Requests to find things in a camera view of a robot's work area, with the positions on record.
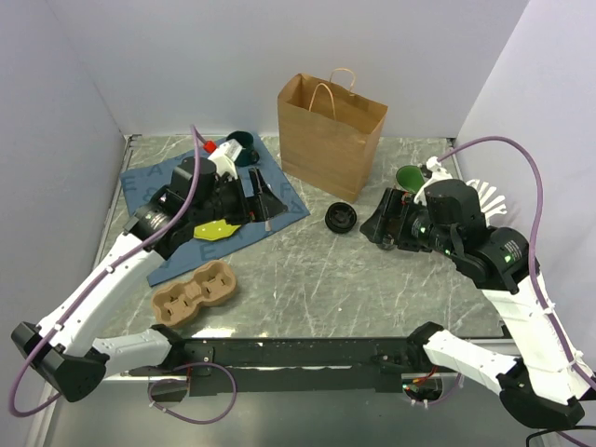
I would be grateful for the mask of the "black plastic lid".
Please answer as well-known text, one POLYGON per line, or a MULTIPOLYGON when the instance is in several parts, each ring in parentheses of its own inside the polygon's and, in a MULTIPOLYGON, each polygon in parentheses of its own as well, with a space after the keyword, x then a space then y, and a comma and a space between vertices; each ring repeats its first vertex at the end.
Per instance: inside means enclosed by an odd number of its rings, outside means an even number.
POLYGON ((328 207, 324 222, 335 234, 346 234, 354 228, 357 219, 358 215, 351 205, 334 202, 328 207))

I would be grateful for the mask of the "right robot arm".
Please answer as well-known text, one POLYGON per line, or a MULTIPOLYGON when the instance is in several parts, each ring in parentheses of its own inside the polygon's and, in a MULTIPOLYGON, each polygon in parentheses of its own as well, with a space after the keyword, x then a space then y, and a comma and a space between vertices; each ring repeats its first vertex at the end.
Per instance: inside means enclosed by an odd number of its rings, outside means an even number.
POLYGON ((595 397, 592 370, 575 351, 544 291, 527 239, 488 221, 507 211, 495 187, 479 180, 429 181, 413 194, 388 187, 360 232, 378 246, 435 251, 455 265, 493 305, 519 351, 502 355, 454 336, 441 325, 423 324, 407 338, 407 359, 417 371, 440 366, 493 391, 522 425, 563 431, 584 417, 583 400, 595 397))

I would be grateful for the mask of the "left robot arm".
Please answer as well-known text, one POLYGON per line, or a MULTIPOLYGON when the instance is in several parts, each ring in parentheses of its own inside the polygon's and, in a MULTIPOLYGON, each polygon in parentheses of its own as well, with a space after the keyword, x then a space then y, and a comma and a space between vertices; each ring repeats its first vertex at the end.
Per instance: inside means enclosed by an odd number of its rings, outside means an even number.
POLYGON ((147 203, 137 208, 122 233, 92 273, 52 313, 38 323, 20 323, 11 338, 25 366, 42 376, 58 396, 76 402, 106 377, 155 366, 164 374, 179 371, 184 351, 164 326, 101 339, 99 332, 120 301, 136 285, 189 242, 196 227, 224 220, 229 224, 269 221, 287 211, 257 168, 249 170, 253 193, 242 181, 221 172, 207 158, 189 156, 147 203))

